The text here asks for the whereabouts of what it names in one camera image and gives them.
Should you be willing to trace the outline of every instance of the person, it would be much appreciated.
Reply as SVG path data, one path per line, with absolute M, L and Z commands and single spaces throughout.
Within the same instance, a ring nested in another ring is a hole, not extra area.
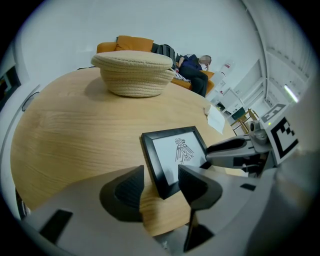
M 180 56 L 178 60 L 177 72 L 186 79 L 191 81 L 192 91 L 203 97 L 206 96 L 208 76 L 200 72 L 200 70 L 209 71 L 209 65 L 211 64 L 211 57 L 204 55 L 201 58 L 197 58 L 195 54 L 187 54 Z

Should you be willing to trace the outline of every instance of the woven basket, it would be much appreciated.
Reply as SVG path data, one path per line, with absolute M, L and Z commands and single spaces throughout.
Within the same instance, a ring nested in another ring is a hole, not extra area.
M 108 89 L 122 96 L 159 95 L 175 76 L 171 58 L 145 51 L 102 52 L 93 56 L 91 63 L 100 68 Z

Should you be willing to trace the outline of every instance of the round wooden table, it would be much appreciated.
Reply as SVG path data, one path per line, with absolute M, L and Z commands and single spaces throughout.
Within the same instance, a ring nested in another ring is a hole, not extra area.
M 207 146 L 223 135 L 204 114 L 209 102 L 168 84 L 156 97 L 129 98 L 107 90 L 98 68 L 77 70 L 50 83 L 32 101 L 14 133 L 11 171 L 22 200 L 34 210 L 67 185 L 119 169 L 144 165 L 140 212 L 150 235 L 189 222 L 190 208 L 180 192 L 163 200 L 152 181 L 141 134 L 196 126 Z

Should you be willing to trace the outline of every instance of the picture frame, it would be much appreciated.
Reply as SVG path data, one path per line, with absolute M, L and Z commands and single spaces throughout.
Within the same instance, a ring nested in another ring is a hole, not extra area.
M 178 185 L 178 164 L 190 165 L 190 162 L 193 161 L 193 164 L 202 167 L 207 163 L 207 146 L 195 126 L 142 133 L 141 140 L 156 188 L 162 199 L 167 199 L 180 191 Z M 176 145 L 176 149 L 174 149 L 175 156 L 173 155 L 172 141 Z M 166 166 L 168 162 L 171 163 L 172 167 Z M 170 169 L 173 173 L 171 175 L 175 176 L 175 178 L 168 179 L 168 169 Z

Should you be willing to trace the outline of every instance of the ceiling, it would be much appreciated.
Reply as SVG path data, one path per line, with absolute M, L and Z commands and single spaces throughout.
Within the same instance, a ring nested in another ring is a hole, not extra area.
M 257 27 L 265 55 L 266 101 L 271 106 L 278 102 L 291 103 L 293 99 L 284 89 L 285 85 L 299 99 L 319 68 L 317 55 L 308 38 L 277 2 L 242 2 Z

